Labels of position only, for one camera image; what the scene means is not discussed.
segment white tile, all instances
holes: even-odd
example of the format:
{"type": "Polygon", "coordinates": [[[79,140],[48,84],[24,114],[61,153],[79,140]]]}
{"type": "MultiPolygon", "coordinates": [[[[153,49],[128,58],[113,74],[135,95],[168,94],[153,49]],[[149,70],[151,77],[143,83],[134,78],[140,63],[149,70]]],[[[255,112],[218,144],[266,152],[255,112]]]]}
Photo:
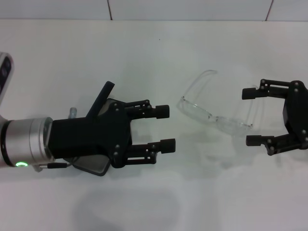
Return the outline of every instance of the white tile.
{"type": "Polygon", "coordinates": [[[275,0],[268,21],[308,21],[308,0],[275,0]]]}
{"type": "Polygon", "coordinates": [[[110,0],[115,20],[265,20],[271,0],[110,0]]]}
{"type": "Polygon", "coordinates": [[[3,0],[0,18],[110,20],[107,0],[3,0]]]}

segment black rubber fingertip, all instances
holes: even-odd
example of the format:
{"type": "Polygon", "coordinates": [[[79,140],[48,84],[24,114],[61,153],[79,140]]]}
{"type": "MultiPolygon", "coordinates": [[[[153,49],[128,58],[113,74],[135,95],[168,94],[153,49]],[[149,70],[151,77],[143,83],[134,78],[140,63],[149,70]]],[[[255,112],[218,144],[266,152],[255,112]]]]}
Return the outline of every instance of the black rubber fingertip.
{"type": "Polygon", "coordinates": [[[169,105],[156,106],[155,114],[157,119],[164,119],[170,117],[169,105]]]}
{"type": "Polygon", "coordinates": [[[247,146],[261,146],[260,138],[262,136],[246,136],[247,146]]]}
{"type": "Polygon", "coordinates": [[[256,98],[256,88],[245,88],[242,91],[242,100],[253,100],[256,98]]]}
{"type": "Polygon", "coordinates": [[[175,152],[175,139],[161,140],[160,141],[160,151],[164,153],[174,153],[175,152]]]}

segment silver cylindrical joint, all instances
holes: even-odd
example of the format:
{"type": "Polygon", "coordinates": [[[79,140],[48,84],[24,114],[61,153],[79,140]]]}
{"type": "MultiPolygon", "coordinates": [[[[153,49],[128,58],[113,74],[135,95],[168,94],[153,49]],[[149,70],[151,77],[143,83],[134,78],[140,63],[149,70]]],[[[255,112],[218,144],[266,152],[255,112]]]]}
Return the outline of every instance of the silver cylindrical joint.
{"type": "Polygon", "coordinates": [[[5,150],[13,166],[18,163],[38,165],[54,161],[48,150],[51,124],[50,117],[9,123],[5,134],[5,150]]]}

